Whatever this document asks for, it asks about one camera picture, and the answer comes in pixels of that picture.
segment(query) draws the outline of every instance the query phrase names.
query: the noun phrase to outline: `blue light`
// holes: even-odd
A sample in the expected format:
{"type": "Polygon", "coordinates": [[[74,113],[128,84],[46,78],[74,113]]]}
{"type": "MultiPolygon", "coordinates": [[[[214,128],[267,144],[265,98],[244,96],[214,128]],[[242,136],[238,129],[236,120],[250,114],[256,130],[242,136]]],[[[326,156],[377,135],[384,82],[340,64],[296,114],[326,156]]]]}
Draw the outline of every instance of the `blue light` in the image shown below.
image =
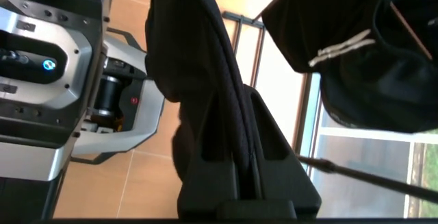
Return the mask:
{"type": "Polygon", "coordinates": [[[44,69],[48,71],[52,71],[53,69],[55,69],[56,64],[53,62],[53,60],[45,60],[42,63],[42,67],[44,67],[44,69]]]}

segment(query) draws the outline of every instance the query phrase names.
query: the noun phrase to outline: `black cylinder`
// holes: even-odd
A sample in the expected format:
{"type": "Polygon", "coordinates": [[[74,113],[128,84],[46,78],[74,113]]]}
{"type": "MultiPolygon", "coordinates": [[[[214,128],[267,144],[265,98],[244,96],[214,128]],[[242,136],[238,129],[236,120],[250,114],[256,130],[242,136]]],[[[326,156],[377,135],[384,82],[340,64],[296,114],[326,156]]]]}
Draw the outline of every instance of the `black cylinder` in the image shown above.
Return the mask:
{"type": "Polygon", "coordinates": [[[97,92],[94,108],[100,116],[113,116],[117,109],[117,101],[122,89],[122,82],[115,77],[102,75],[101,85],[97,92]]]}

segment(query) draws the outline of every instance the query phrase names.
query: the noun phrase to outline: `tile floor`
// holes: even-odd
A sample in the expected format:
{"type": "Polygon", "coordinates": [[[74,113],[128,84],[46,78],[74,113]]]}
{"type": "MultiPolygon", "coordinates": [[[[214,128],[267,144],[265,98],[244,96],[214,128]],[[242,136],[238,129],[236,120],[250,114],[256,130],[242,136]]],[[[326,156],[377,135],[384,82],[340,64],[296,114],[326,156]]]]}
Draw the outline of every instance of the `tile floor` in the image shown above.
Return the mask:
{"type": "MultiPolygon", "coordinates": [[[[221,10],[256,16],[271,0],[216,0],[221,10]]],[[[144,22],[149,0],[114,0],[111,27],[132,33],[146,48],[144,22]]],[[[236,24],[225,21],[231,38],[236,24]]],[[[244,82],[253,71],[258,30],[243,26],[237,61],[244,82]]],[[[179,105],[166,102],[158,133],[134,151],[99,166],[71,163],[56,218],[175,218],[181,182],[175,173],[170,139],[179,105]]]]}

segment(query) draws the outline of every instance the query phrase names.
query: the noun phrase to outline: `red button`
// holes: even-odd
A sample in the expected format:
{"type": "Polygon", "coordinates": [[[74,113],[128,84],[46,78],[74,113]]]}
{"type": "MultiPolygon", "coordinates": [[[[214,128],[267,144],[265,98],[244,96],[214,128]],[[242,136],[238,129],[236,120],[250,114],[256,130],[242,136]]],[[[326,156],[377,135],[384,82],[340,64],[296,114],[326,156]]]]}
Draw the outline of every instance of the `red button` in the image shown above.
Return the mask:
{"type": "Polygon", "coordinates": [[[138,98],[137,97],[132,97],[131,98],[131,103],[134,104],[134,105],[138,104],[138,98]]]}

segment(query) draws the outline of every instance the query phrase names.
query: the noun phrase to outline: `black garment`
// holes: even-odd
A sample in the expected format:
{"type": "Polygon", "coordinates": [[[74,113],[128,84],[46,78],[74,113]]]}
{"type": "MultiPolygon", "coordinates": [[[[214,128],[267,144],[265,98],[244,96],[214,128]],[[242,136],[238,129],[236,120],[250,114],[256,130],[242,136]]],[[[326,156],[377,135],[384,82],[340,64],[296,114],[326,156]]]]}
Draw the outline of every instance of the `black garment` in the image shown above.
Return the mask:
{"type": "Polygon", "coordinates": [[[216,137],[226,134],[244,180],[253,155],[244,85],[216,2],[151,0],[146,42],[148,74],[167,100],[181,102],[181,126],[173,140],[181,179],[207,101],[215,96],[222,128],[216,137]]]}
{"type": "Polygon", "coordinates": [[[438,26],[433,25],[438,0],[276,0],[262,17],[295,71],[321,73],[323,104],[338,123],[395,132],[438,127],[438,26]],[[432,61],[391,2],[430,51],[432,61]],[[369,44],[309,65],[319,50],[367,30],[362,42],[369,44]]]}

